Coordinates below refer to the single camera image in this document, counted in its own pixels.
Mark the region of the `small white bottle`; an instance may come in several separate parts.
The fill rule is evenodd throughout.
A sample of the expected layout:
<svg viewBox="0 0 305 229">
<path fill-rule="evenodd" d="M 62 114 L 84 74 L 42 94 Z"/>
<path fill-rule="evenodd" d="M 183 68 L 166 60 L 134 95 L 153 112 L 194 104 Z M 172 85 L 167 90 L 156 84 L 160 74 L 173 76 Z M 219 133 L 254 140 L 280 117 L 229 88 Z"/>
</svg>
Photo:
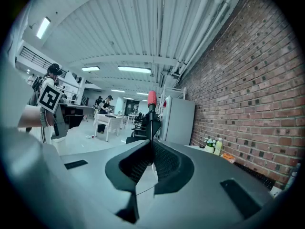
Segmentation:
<svg viewBox="0 0 305 229">
<path fill-rule="evenodd" d="M 301 166 L 301 163 L 297 163 L 296 166 L 292 169 L 289 180 L 285 186 L 285 190 L 289 189 L 291 187 L 291 185 L 293 184 L 293 182 L 295 181 L 295 178 L 297 176 L 300 166 Z"/>
</svg>

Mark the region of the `yellow-green drink bottle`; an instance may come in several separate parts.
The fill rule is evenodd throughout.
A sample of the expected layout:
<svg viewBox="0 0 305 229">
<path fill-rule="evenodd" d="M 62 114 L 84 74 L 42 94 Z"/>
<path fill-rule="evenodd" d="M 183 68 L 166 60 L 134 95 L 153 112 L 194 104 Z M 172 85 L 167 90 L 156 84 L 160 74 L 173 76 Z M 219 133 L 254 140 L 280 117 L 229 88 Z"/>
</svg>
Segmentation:
<svg viewBox="0 0 305 229">
<path fill-rule="evenodd" d="M 221 148 L 222 148 L 222 138 L 218 138 L 217 142 L 215 143 L 214 154 L 219 156 Z"/>
</svg>

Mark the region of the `orange-handled screwdriver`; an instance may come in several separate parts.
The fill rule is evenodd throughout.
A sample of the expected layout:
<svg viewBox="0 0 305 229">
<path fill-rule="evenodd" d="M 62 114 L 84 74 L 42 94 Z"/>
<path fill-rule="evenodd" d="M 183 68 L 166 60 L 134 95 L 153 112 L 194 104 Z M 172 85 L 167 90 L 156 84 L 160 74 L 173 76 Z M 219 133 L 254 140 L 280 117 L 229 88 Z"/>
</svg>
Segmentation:
<svg viewBox="0 0 305 229">
<path fill-rule="evenodd" d="M 151 140 L 151 144 L 153 144 L 153 137 L 154 137 L 154 130 L 153 130 L 153 126 L 154 126 L 154 122 L 157 121 L 157 116 L 156 116 L 156 106 L 157 106 L 157 95 L 156 95 L 156 91 L 149 91 L 148 93 L 148 110 L 149 110 L 149 117 L 150 117 L 150 140 Z"/>
</svg>

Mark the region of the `ceiling light panel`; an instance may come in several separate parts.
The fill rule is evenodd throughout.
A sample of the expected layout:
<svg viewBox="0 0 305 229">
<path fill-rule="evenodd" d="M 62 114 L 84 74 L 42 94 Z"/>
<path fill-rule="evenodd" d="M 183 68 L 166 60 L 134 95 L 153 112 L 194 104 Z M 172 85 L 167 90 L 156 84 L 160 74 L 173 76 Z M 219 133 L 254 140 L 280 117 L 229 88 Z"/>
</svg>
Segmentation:
<svg viewBox="0 0 305 229">
<path fill-rule="evenodd" d="M 45 33 L 45 31 L 47 30 L 48 26 L 50 25 L 51 20 L 48 17 L 44 17 L 43 21 L 41 22 L 38 31 L 36 33 L 36 37 L 38 37 L 39 39 L 41 39 Z"/>
<path fill-rule="evenodd" d="M 131 66 L 118 66 L 118 69 L 124 72 L 136 72 L 136 73 L 148 73 L 148 74 L 152 72 L 151 69 L 149 68 L 131 67 Z"/>
</svg>

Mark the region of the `black office chair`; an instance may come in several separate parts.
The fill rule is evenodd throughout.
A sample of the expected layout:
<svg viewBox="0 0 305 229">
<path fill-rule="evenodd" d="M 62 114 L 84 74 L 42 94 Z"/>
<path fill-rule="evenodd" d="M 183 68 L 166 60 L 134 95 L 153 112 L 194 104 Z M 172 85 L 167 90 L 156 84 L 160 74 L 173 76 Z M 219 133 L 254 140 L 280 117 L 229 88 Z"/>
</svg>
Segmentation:
<svg viewBox="0 0 305 229">
<path fill-rule="evenodd" d="M 140 137 L 140 138 L 151 138 L 151 121 L 150 121 L 150 114 L 146 114 L 141 124 L 137 125 L 134 124 L 135 127 L 132 128 L 131 137 Z M 152 125 L 152 134 L 155 136 L 161 127 L 161 121 L 157 114 L 154 115 L 153 125 Z"/>
<path fill-rule="evenodd" d="M 147 140 L 147 139 L 150 140 L 146 135 L 134 135 L 134 136 L 127 137 L 126 144 L 140 141 L 140 140 Z"/>
</svg>

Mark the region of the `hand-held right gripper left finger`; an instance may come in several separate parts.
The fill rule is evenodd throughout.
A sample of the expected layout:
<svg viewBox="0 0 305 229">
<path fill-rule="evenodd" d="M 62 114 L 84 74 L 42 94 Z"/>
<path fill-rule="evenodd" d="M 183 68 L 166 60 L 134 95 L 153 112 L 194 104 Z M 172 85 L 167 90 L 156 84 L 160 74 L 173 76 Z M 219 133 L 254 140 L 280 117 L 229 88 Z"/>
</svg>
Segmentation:
<svg viewBox="0 0 305 229">
<path fill-rule="evenodd" d="M 136 185 L 152 163 L 150 140 L 105 150 L 64 155 L 68 172 L 84 191 L 120 219 L 136 223 L 139 217 Z"/>
</svg>

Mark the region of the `person's white printed shirt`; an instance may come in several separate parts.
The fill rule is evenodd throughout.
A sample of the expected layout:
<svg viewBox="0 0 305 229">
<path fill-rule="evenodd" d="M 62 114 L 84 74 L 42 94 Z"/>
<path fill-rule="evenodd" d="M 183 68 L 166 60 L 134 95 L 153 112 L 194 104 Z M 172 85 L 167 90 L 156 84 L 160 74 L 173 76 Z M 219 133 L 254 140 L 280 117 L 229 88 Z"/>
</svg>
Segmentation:
<svg viewBox="0 0 305 229">
<path fill-rule="evenodd" d="M 15 227 L 62 229 L 64 209 L 38 140 L 17 129 L 30 89 L 12 66 L 0 66 L 0 205 Z"/>
</svg>

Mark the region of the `white table with cloth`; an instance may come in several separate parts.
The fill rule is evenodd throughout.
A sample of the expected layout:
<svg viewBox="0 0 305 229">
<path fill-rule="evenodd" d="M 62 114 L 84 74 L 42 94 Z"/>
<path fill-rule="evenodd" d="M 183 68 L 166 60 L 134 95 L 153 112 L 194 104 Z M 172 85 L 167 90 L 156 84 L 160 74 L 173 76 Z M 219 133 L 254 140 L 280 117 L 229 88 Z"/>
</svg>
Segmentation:
<svg viewBox="0 0 305 229">
<path fill-rule="evenodd" d="M 96 114 L 94 116 L 93 125 L 95 127 L 95 134 L 98 134 L 98 126 L 105 125 L 104 133 L 106 134 L 105 141 L 109 141 L 109 134 L 115 133 L 117 136 L 119 135 L 121 129 L 123 128 L 123 118 L 115 115 L 107 115 L 107 114 Z"/>
</svg>

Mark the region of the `black keyboard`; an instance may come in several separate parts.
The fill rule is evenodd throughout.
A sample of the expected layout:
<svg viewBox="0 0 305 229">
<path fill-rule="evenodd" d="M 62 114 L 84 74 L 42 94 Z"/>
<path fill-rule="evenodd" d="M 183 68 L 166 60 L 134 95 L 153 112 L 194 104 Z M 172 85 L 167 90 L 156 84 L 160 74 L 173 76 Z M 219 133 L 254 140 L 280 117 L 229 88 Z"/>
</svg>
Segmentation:
<svg viewBox="0 0 305 229">
<path fill-rule="evenodd" d="M 239 163 L 234 163 L 234 165 L 239 167 L 240 169 L 242 169 L 246 173 L 250 174 L 251 176 L 253 176 L 257 180 L 259 180 L 265 187 L 268 188 L 269 191 L 271 191 L 272 188 L 274 187 L 274 184 L 275 184 L 274 179 L 268 178 L 267 176 L 255 171 L 255 170 L 252 170 L 248 167 L 245 167 L 245 166 L 243 166 Z"/>
</svg>

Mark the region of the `orange box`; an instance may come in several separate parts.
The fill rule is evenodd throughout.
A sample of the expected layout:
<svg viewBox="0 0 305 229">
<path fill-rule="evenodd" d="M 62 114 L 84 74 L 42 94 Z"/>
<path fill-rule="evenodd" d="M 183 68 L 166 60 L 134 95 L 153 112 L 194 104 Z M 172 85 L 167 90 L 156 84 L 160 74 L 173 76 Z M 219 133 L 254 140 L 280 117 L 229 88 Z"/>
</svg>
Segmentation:
<svg viewBox="0 0 305 229">
<path fill-rule="evenodd" d="M 228 162 L 230 162 L 231 164 L 233 164 L 235 162 L 235 157 L 231 154 L 228 153 L 223 153 L 221 155 L 221 157 L 225 160 L 227 160 Z"/>
</svg>

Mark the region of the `white ceiling pipes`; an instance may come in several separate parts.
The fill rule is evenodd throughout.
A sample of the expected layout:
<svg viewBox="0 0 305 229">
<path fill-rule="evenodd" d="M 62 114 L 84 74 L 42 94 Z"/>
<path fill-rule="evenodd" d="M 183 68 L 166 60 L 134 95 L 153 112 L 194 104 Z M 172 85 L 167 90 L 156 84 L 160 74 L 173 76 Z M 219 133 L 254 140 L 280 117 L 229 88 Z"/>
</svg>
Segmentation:
<svg viewBox="0 0 305 229">
<path fill-rule="evenodd" d="M 201 48 L 208 44 L 216 27 L 238 0 L 200 0 L 194 20 L 170 76 L 181 76 Z"/>
</svg>

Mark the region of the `grey metal cabinet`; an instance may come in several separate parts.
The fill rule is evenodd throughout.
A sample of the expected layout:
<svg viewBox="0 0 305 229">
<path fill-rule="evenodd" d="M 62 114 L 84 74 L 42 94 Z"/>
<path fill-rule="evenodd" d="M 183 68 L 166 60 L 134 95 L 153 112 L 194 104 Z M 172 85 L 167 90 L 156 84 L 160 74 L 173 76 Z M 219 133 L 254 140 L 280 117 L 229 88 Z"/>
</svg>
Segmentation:
<svg viewBox="0 0 305 229">
<path fill-rule="evenodd" d="M 166 97 L 159 139 L 181 145 L 191 141 L 195 102 L 180 98 Z"/>
</svg>

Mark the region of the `person's left forearm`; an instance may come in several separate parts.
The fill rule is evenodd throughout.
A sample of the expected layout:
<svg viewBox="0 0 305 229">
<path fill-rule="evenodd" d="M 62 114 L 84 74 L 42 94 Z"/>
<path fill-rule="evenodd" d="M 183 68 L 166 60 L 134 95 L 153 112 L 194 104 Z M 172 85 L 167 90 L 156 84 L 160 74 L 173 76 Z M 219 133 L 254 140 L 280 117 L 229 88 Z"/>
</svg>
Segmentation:
<svg viewBox="0 0 305 229">
<path fill-rule="evenodd" d="M 53 114 L 40 107 L 26 105 L 22 112 L 21 118 L 18 123 L 18 127 L 47 127 L 54 125 Z"/>
</svg>

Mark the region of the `white pot of flowers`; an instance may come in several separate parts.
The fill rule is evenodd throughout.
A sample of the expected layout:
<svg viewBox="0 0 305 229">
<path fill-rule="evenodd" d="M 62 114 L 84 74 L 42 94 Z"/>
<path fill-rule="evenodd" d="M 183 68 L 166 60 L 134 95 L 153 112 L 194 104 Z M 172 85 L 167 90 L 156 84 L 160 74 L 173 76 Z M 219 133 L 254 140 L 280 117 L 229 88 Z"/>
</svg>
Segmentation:
<svg viewBox="0 0 305 229">
<path fill-rule="evenodd" d="M 212 138 L 205 138 L 204 139 L 205 147 L 204 151 L 208 153 L 214 153 L 215 146 L 216 146 L 216 140 Z"/>
</svg>

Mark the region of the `black railing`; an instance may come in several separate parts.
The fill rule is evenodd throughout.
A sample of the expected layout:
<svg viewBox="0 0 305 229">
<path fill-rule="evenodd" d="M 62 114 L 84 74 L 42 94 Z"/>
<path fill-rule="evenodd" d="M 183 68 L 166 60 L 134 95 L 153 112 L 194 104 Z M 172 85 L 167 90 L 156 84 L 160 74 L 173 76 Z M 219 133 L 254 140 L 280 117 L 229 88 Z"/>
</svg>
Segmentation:
<svg viewBox="0 0 305 229">
<path fill-rule="evenodd" d="M 35 65 L 40 66 L 43 69 L 48 69 L 52 65 L 52 63 L 50 63 L 49 61 L 40 57 L 39 55 L 37 55 L 36 53 L 34 53 L 33 51 L 31 51 L 30 49 L 28 49 L 25 46 L 23 46 L 23 48 L 20 52 L 20 56 L 29 60 L 30 62 L 34 63 Z"/>
</svg>

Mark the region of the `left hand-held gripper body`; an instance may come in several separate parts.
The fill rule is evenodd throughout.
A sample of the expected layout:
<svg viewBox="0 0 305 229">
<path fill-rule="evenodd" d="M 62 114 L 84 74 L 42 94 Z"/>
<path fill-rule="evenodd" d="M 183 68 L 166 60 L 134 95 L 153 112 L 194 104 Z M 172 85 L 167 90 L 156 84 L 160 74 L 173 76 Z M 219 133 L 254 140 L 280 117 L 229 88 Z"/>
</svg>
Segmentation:
<svg viewBox="0 0 305 229">
<path fill-rule="evenodd" d="M 67 135 L 69 127 L 64 121 L 63 107 L 59 103 L 61 91 L 50 84 L 46 84 L 37 100 L 41 107 L 40 117 L 42 127 L 51 126 L 49 119 L 53 121 L 54 134 L 52 138 L 63 138 Z"/>
</svg>

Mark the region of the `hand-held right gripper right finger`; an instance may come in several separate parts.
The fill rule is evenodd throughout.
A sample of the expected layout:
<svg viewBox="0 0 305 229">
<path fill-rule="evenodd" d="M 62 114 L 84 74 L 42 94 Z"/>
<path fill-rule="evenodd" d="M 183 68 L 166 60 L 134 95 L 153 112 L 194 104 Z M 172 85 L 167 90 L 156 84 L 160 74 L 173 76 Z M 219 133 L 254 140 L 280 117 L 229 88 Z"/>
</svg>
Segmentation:
<svg viewBox="0 0 305 229">
<path fill-rule="evenodd" d="M 168 142 L 154 142 L 153 155 L 153 227 L 249 227 L 272 200 L 261 182 L 219 156 Z"/>
</svg>

